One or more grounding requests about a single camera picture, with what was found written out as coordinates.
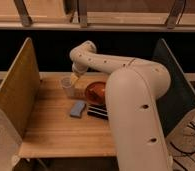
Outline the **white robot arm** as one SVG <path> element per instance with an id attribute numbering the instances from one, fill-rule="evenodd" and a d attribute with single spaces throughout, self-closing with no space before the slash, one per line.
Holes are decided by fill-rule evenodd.
<path id="1" fill-rule="evenodd" d="M 168 91 L 171 78 L 160 63 L 103 55 L 91 41 L 70 52 L 72 69 L 92 68 L 109 75 L 105 101 L 120 171 L 172 171 L 156 100 Z"/>

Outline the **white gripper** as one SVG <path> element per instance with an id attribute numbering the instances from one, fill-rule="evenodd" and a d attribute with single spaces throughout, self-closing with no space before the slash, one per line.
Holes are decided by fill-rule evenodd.
<path id="1" fill-rule="evenodd" d="M 87 70 L 88 70 L 87 66 L 84 66 L 84 65 L 81 65 L 78 63 L 74 63 L 72 65 L 72 71 L 74 73 L 72 73 L 70 76 L 70 82 L 72 84 L 75 84 L 79 80 L 79 77 L 77 75 L 83 75 L 84 73 L 87 72 Z"/>

